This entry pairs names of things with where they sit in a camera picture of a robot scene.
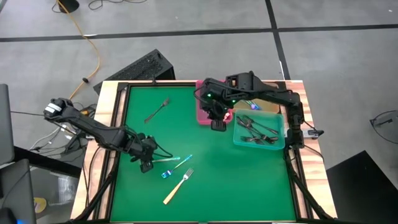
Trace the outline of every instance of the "concrete floor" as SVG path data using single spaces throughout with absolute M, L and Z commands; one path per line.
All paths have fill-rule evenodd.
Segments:
M 89 10 L 88 3 L 81 0 L 80 8 L 73 12 L 85 34 L 271 27 L 263 0 L 105 2 L 97 11 Z M 394 0 L 271 3 L 278 27 L 398 23 L 398 2 Z M 51 11 L 53 4 L 54 0 L 8 0 L 0 13 L 0 38 L 78 35 L 68 16 Z M 290 77 L 304 80 L 315 124 L 325 130 L 320 145 L 326 168 L 367 150 L 396 187 L 397 147 L 376 136 L 369 119 L 398 104 L 394 92 L 398 81 L 397 32 L 374 29 L 280 33 Z M 84 105 L 98 99 L 93 85 L 153 49 L 159 49 L 174 65 L 178 79 L 222 78 L 248 70 L 263 79 L 283 79 L 272 33 L 93 42 L 101 54 L 102 66 L 73 99 Z M 85 40 L 0 43 L 0 83 L 9 85 L 11 108 L 16 111 L 41 113 L 51 98 L 67 98 L 95 65 L 96 55 Z M 20 147 L 30 147 L 56 128 L 40 117 L 20 114 L 12 115 L 12 125 L 15 144 Z M 53 145 L 65 142 L 60 135 Z M 35 179 L 41 182 L 44 176 L 37 174 Z M 64 209 L 63 217 L 68 213 L 70 208 Z M 47 221 L 64 221 L 56 217 L 61 217 L 59 212 Z

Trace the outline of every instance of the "pink container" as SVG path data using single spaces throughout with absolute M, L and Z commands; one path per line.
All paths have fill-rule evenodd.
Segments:
M 196 89 L 201 87 L 202 83 L 203 83 L 203 80 L 197 80 Z M 200 90 L 197 91 L 195 94 L 197 96 L 200 96 Z M 207 118 L 209 116 L 208 113 L 206 113 L 202 109 L 200 109 L 199 100 L 197 100 L 197 99 L 195 99 L 195 100 L 197 102 L 197 121 L 198 121 L 198 123 L 201 124 L 201 125 L 210 125 L 211 124 L 211 120 Z M 233 110 L 228 110 L 228 112 L 229 112 L 229 117 L 227 117 L 227 119 L 225 120 L 226 124 L 231 122 L 232 118 L 233 118 L 233 116 L 232 116 Z

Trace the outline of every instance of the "green table surface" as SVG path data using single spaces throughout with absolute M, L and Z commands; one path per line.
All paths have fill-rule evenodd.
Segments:
M 226 132 L 201 126 L 195 117 L 194 87 L 133 87 L 126 125 L 155 136 L 165 150 L 193 157 L 163 179 L 179 161 L 155 163 L 143 174 L 139 162 L 121 155 L 111 212 L 112 222 L 210 222 L 295 220 L 282 151 L 233 144 L 233 122 Z M 147 124 L 145 118 L 166 99 Z M 192 168 L 169 204 L 163 200 Z

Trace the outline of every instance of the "wooden handle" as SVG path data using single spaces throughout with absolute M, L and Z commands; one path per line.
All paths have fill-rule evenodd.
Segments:
M 173 196 L 175 195 L 175 193 L 177 192 L 177 190 L 180 188 L 182 182 L 184 182 L 184 180 L 181 180 L 180 183 L 177 184 L 177 186 L 174 187 L 174 189 L 169 193 L 169 195 L 166 197 L 166 199 L 163 201 L 163 203 L 165 205 L 167 205 L 167 203 L 173 198 Z

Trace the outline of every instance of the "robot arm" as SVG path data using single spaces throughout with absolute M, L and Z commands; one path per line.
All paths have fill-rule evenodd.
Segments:
M 264 84 L 252 71 L 228 76 L 225 82 L 207 78 L 195 92 L 198 90 L 200 108 L 209 114 L 211 128 L 216 131 L 226 130 L 224 115 L 239 100 L 261 99 L 285 106 L 289 124 L 287 144 L 303 148 L 300 125 L 304 122 L 304 112 L 298 93 Z
M 70 123 L 82 131 L 94 136 L 98 145 L 132 156 L 131 162 L 140 160 L 141 172 L 153 168 L 152 155 L 157 143 L 152 136 L 136 133 L 128 127 L 112 128 L 82 115 L 70 100 L 52 99 L 44 109 L 44 119 L 52 123 Z

